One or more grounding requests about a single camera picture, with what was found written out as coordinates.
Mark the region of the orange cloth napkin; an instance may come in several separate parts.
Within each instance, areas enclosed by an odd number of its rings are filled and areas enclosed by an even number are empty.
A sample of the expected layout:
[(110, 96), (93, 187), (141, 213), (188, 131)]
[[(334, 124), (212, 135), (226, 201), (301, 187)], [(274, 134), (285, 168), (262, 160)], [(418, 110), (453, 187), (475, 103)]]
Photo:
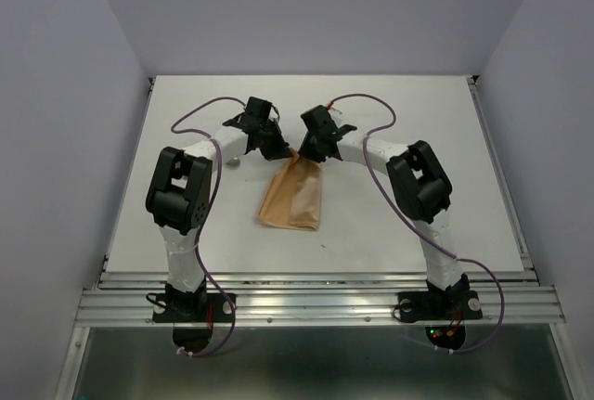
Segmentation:
[(316, 231), (321, 216), (323, 170), (291, 149), (292, 156), (273, 176), (257, 220), (276, 228)]

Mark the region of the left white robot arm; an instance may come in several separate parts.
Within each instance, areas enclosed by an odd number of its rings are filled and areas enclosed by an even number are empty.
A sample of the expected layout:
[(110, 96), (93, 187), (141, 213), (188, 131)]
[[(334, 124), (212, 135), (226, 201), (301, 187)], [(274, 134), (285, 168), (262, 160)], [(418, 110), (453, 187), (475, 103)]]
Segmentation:
[[(222, 122), (213, 134), (182, 124), (215, 103), (233, 101), (242, 112)], [(146, 209), (159, 226), (168, 264), (166, 291), (176, 295), (174, 309), (184, 319), (200, 318), (206, 309), (206, 271), (197, 257), (197, 240), (210, 214), (222, 180), (223, 165), (254, 150), (265, 160), (291, 156), (278, 125), (279, 111), (258, 97), (243, 102), (236, 97), (216, 97), (191, 110), (171, 126), (175, 135), (200, 135), (203, 139), (183, 148), (161, 150), (151, 178)]]

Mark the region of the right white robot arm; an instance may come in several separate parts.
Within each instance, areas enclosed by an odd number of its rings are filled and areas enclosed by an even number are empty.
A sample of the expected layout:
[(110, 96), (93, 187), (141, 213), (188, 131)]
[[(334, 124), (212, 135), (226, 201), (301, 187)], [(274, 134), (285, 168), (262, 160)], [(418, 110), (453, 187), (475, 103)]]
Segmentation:
[(340, 124), (331, 110), (318, 105), (301, 115), (306, 134), (299, 153), (306, 159), (358, 163), (389, 178), (393, 196), (387, 200), (396, 215), (420, 239), (429, 288), (427, 305), (437, 316), (449, 316), (469, 289), (468, 277), (449, 248), (452, 184), (433, 149), (425, 141), (403, 145), (361, 134), (351, 124)]

